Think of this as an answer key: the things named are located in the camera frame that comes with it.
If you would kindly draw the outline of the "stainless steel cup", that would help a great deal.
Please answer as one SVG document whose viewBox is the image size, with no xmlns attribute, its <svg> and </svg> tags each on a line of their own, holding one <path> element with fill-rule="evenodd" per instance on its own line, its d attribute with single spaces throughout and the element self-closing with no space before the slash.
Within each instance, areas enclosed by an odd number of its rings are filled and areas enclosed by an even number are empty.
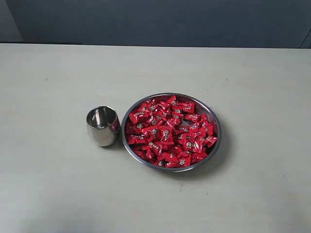
<svg viewBox="0 0 311 233">
<path fill-rule="evenodd" d="M 116 111 L 109 106 L 99 106 L 86 116 L 89 137 L 100 147 L 114 144 L 120 133 L 120 122 Z"/>
</svg>

